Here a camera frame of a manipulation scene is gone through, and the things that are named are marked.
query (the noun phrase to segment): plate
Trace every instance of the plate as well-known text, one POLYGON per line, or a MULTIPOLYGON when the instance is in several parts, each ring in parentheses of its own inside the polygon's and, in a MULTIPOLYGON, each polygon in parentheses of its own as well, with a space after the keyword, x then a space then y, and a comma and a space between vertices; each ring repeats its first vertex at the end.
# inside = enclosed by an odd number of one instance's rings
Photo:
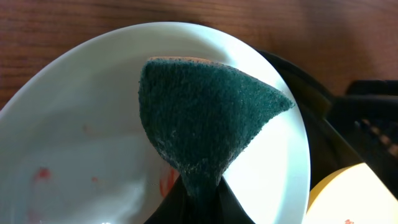
MULTIPOLYGON (((143 223, 153 213, 169 169, 139 119, 140 70, 153 56, 224 63, 294 101, 254 49, 209 27, 156 22, 91 39, 0 112, 0 223, 143 223)), ((256 223, 301 223, 310 159, 299 109, 266 124, 224 176, 256 223)))

